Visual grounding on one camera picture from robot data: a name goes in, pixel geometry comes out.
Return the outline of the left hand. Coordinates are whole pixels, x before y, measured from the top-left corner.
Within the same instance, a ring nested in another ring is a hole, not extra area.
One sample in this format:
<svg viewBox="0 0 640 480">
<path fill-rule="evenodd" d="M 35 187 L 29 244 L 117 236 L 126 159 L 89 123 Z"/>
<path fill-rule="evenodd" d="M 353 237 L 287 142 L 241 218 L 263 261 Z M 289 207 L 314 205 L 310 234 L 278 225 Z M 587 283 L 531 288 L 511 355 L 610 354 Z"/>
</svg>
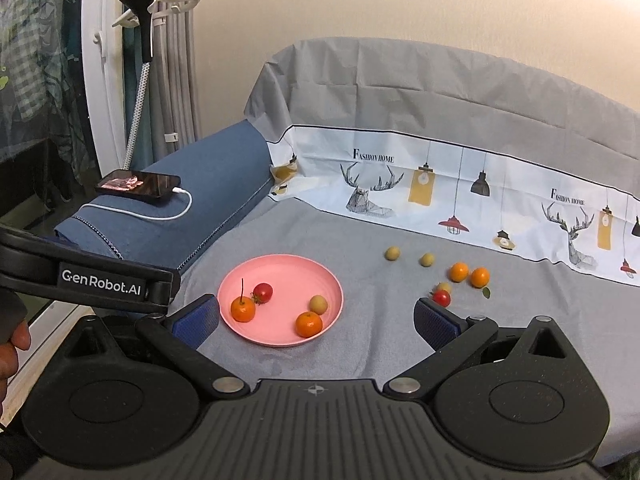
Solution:
<svg viewBox="0 0 640 480">
<path fill-rule="evenodd" d="M 0 346 L 0 403 L 3 403 L 8 391 L 8 381 L 18 370 L 17 351 L 27 351 L 32 344 L 28 324 L 22 321 L 5 344 Z"/>
</svg>

